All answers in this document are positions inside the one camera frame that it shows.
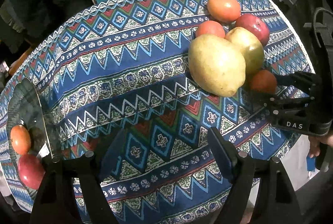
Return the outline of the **person right hand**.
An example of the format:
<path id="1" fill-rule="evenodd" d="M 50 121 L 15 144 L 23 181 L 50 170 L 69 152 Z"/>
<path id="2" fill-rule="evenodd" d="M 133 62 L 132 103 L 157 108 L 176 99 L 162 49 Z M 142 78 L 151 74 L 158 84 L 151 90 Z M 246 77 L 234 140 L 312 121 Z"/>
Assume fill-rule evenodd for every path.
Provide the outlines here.
<path id="1" fill-rule="evenodd" d="M 309 157 L 317 157 L 319 156 L 321 150 L 319 147 L 319 144 L 326 144 L 330 147 L 333 146 L 333 137 L 332 137 L 332 130 L 329 131 L 325 136 L 321 137 L 314 137 L 314 136 L 308 136 L 308 140 L 310 142 L 310 149 L 309 149 Z"/>

